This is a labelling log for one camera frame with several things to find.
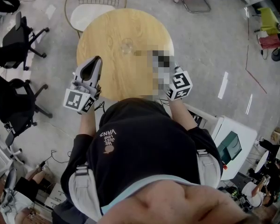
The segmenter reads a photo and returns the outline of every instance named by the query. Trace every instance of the white seat cushion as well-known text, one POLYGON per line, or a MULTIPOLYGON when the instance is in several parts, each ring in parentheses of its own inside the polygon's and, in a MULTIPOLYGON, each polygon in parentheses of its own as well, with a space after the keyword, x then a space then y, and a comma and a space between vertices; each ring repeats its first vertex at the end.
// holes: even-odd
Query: white seat cushion
POLYGON ((114 9, 110 5, 81 4, 71 14, 70 23, 75 29, 84 31, 94 19, 114 9))

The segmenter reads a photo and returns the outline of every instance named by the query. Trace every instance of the clear glass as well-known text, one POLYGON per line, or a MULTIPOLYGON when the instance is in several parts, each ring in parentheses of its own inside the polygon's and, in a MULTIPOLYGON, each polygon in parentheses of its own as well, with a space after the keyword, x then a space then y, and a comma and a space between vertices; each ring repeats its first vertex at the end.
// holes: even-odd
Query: clear glass
POLYGON ((121 49, 123 54, 131 53, 133 50, 133 41, 131 38, 125 38, 121 41, 121 49))

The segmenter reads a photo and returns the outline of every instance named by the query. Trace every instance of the light blue collar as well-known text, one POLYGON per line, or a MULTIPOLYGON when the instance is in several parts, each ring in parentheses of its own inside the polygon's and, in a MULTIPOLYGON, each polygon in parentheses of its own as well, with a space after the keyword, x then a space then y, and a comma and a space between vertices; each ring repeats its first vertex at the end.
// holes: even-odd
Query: light blue collar
POLYGON ((115 204, 119 203, 120 201, 126 199, 130 195, 134 194, 139 189, 143 188, 144 186, 155 182, 159 180, 173 180, 177 183, 192 186, 192 185, 198 185, 195 183, 191 183, 183 178, 173 176, 173 175, 153 175, 150 177, 143 178, 139 181, 134 182, 132 185, 130 185, 128 188, 126 188, 122 193, 120 193, 112 202, 110 202, 108 205, 102 207, 103 214, 107 213, 107 211, 113 207, 115 204))

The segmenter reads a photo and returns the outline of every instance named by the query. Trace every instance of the concrete floor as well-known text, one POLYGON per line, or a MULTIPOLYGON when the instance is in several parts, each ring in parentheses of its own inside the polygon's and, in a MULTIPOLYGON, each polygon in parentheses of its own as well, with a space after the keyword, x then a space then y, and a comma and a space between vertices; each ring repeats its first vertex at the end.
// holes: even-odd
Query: concrete floor
MULTIPOLYGON (((36 49, 46 52, 47 58, 32 55, 30 71, 25 74, 19 71, 19 76, 30 77, 35 90, 43 83, 49 85, 49 89, 37 99, 37 104, 54 116, 48 119, 36 114, 38 126, 28 129, 14 141, 17 148, 23 149, 23 159, 30 166, 48 158, 51 149, 58 151, 54 154, 57 160, 67 161, 67 153, 72 149, 79 128, 80 116, 62 106, 65 89, 69 87, 77 66, 78 44, 77 33, 64 17, 64 1, 36 0, 22 2, 21 6, 30 27, 35 30, 50 28, 50 32, 36 44, 36 49)), ((242 0, 208 2, 212 11, 207 14, 190 14, 181 3, 172 0, 127 0, 127 7, 152 14, 169 31, 176 60, 189 72, 194 84, 191 94, 184 99, 186 103, 212 115, 232 118, 269 139, 274 128, 280 127, 280 62, 273 62, 270 56, 263 60, 253 33, 260 27, 260 19, 251 17, 253 11, 249 9, 248 22, 242 0), (246 65, 263 89, 246 71, 246 65), (218 94, 226 72, 228 83, 220 99, 218 94), (246 114, 251 98, 250 110, 246 114)), ((201 8, 203 3, 192 0, 189 6, 201 8)), ((15 16, 5 17, 0 26, 0 44, 14 20, 15 16)), ((101 114, 100 109, 96 113, 97 122, 101 114)), ((0 133, 5 140, 7 132, 1 122, 0 133)), ((66 167, 66 163, 59 164, 52 159, 48 164, 57 178, 66 167)))

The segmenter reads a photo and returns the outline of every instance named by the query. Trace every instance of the chrome chair leg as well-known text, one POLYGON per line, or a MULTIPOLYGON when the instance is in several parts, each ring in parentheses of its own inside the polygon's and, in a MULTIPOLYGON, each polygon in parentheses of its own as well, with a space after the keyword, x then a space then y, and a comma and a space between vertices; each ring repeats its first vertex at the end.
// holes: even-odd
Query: chrome chair leg
POLYGON ((210 5, 208 4, 208 2, 207 2, 206 0, 204 0, 204 2, 205 2, 205 4, 206 4, 207 7, 208 7, 207 10, 204 10, 204 11, 191 11, 191 10, 188 8, 188 6, 187 6, 187 4, 185 3, 185 1, 182 0, 182 3, 184 4, 184 6, 185 6, 185 8, 187 9, 187 11, 188 11, 189 13, 194 13, 194 14, 197 14, 197 13, 209 13, 209 12, 211 11, 211 7, 210 7, 210 5))

